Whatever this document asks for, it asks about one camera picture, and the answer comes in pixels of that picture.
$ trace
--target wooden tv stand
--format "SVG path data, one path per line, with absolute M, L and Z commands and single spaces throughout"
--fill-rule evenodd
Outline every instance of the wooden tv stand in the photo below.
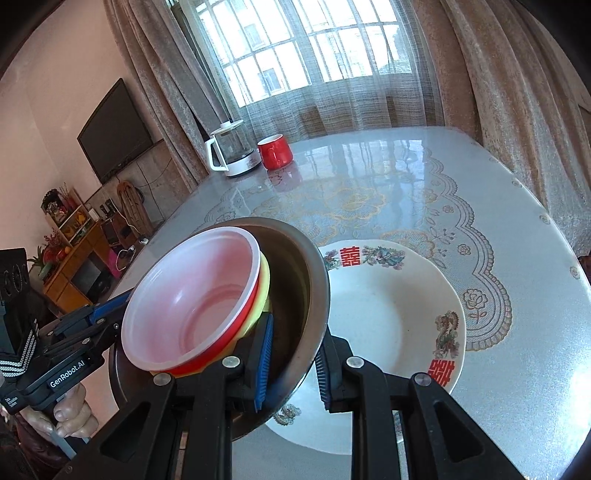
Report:
M 60 263 L 50 280 L 43 286 L 43 293 L 59 306 L 64 312 L 90 305 L 92 302 L 74 284 L 72 278 L 78 269 L 94 252 L 101 261 L 108 265 L 109 243 L 100 227 L 101 222 L 96 222 L 78 244 L 76 244 L 68 256 Z

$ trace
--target building window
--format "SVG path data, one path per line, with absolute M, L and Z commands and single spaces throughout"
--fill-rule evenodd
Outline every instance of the building window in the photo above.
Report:
M 198 17 L 240 107 L 311 78 L 412 71 L 390 0 L 200 1 Z

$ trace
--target person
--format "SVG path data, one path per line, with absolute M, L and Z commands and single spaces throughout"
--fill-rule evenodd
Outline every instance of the person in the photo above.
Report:
M 0 386 L 4 377 L 0 372 Z M 99 427 L 86 402 L 84 385 L 77 384 L 55 406 L 57 424 L 41 412 L 26 407 L 11 420 L 14 428 L 0 418 L 0 478 L 2 480 L 50 480 L 68 462 L 51 441 L 60 437 L 90 437 Z

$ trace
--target red mug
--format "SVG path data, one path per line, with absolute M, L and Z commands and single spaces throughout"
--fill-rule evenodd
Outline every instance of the red mug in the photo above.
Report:
M 262 164 L 267 170 L 285 167 L 294 159 L 290 146 L 283 135 L 273 135 L 257 143 Z

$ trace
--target table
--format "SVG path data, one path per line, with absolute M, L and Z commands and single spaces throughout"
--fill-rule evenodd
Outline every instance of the table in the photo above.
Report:
M 101 222 L 96 222 L 84 238 L 74 245 L 72 251 L 60 263 L 49 282 L 43 287 L 43 293 L 66 313 L 92 304 L 86 295 L 72 283 L 72 278 L 89 255 L 94 252 L 105 265 L 108 265 L 109 244 L 100 224 Z
M 546 210 L 484 148 L 442 127 L 330 135 L 292 149 L 282 170 L 212 174 L 115 294 L 191 234 L 241 216 L 284 220 L 318 246 L 404 244 L 441 269 L 465 308 L 468 351 L 452 396 L 524 475 L 559 477 L 591 427 L 591 288 Z M 236 441 L 233 455 L 237 479 L 350 475 L 347 456 L 266 426 Z

